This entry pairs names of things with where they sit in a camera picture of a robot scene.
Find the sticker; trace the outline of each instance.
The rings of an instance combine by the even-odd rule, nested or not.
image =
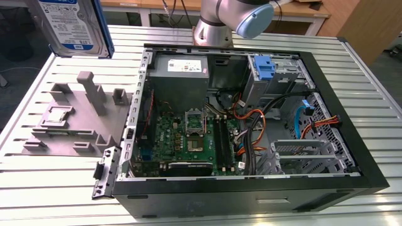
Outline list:
[[[246,106],[246,103],[244,103],[242,100],[238,101],[238,104],[239,104],[242,107]]]
[[[169,60],[168,72],[202,72],[200,60]]]
[[[246,163],[240,161],[240,162],[239,162],[239,165],[238,165],[238,168],[239,168],[239,169],[246,169]]]
[[[133,4],[133,3],[120,3],[120,6],[137,6],[137,4]]]
[[[69,49],[92,49],[87,24],[79,18],[81,13],[77,0],[40,0],[39,4],[59,42]]]
[[[327,17],[324,14],[314,14],[315,17]]]

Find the ram slot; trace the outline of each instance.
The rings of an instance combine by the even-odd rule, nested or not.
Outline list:
[[[220,144],[222,144],[222,154],[223,154],[223,162],[224,167],[232,166],[232,151],[231,151],[231,144],[228,140],[228,129],[226,120],[220,120]]]
[[[214,120],[214,143],[215,143],[216,165],[218,165],[218,168],[222,168],[222,167],[224,167],[224,159],[223,159],[223,153],[222,153],[219,119]]]

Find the slotted aluminum table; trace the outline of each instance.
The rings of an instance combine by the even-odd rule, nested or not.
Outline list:
[[[191,45],[191,30],[109,26],[113,59],[51,55],[0,135],[0,225],[399,225],[402,222],[402,111],[347,43],[336,38],[263,34],[232,35],[235,47],[300,50],[314,54],[354,121],[390,188],[355,197],[318,213],[133,219],[116,200],[91,200],[97,158],[24,156],[31,128],[52,97],[55,82],[72,89],[80,71],[92,71],[104,91],[135,90],[144,43]]]

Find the case latch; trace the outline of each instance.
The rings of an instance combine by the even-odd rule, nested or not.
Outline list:
[[[96,182],[92,192],[92,200],[113,199],[112,190],[119,167],[120,153],[120,147],[113,146],[107,148],[103,153],[101,161],[96,163],[93,172]]]

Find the hard drive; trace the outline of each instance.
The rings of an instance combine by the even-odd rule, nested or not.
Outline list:
[[[113,43],[99,0],[25,0],[59,57],[111,58]]]

